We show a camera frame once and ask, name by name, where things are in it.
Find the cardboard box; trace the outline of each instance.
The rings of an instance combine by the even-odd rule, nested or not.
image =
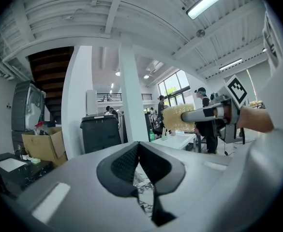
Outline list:
[[[67,161],[62,128],[49,129],[49,136],[37,136],[33,131],[22,134],[23,144],[30,157],[51,161],[59,167]]]

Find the black plastic bin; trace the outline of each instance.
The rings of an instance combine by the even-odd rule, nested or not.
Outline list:
[[[86,154],[121,144],[118,121],[114,115],[84,117],[80,128]]]

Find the hand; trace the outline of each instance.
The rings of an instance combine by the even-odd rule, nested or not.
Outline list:
[[[199,130],[198,130],[197,128],[194,128],[194,132],[195,132],[197,135],[201,136],[200,133],[199,133]]]

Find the white ceiling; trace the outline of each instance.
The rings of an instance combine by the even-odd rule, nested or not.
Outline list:
[[[94,46],[94,85],[108,90],[106,85],[119,82],[114,70],[118,68],[121,32],[132,38],[141,78],[154,59],[164,63],[153,76],[142,80],[146,85],[153,85],[175,68],[207,81],[266,59],[262,54],[265,8],[261,0],[220,0],[191,20],[186,11],[197,1],[14,0],[0,16],[0,67],[14,65],[17,77],[31,78],[26,56],[90,44]],[[203,38],[196,37],[199,29],[206,33]],[[219,72],[220,66],[239,58],[243,63]]]

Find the wooden stair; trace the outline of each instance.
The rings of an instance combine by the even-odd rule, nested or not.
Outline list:
[[[45,105],[51,114],[50,119],[57,124],[61,124],[64,80],[73,50],[73,47],[62,47],[29,56],[35,84],[46,93]]]

